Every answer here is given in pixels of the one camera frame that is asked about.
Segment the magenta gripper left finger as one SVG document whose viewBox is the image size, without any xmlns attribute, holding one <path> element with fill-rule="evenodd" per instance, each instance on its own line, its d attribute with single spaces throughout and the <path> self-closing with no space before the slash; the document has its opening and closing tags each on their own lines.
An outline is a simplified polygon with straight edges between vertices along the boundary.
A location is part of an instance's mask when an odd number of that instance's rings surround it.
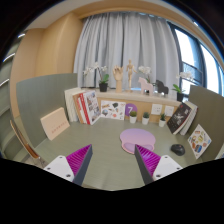
<svg viewBox="0 0 224 224">
<path fill-rule="evenodd" d="M 59 155 L 44 170 L 81 186 L 92 154 L 92 145 L 87 145 L 67 157 Z"/>
</svg>

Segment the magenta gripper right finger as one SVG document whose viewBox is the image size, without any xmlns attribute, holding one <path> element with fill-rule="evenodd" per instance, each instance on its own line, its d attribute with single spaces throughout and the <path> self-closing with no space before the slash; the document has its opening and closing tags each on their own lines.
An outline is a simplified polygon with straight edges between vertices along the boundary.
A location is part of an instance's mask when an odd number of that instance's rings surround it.
<svg viewBox="0 0 224 224">
<path fill-rule="evenodd" d="M 170 156 L 159 156 L 140 145 L 135 145 L 134 155 L 145 185 L 182 169 Z"/>
</svg>

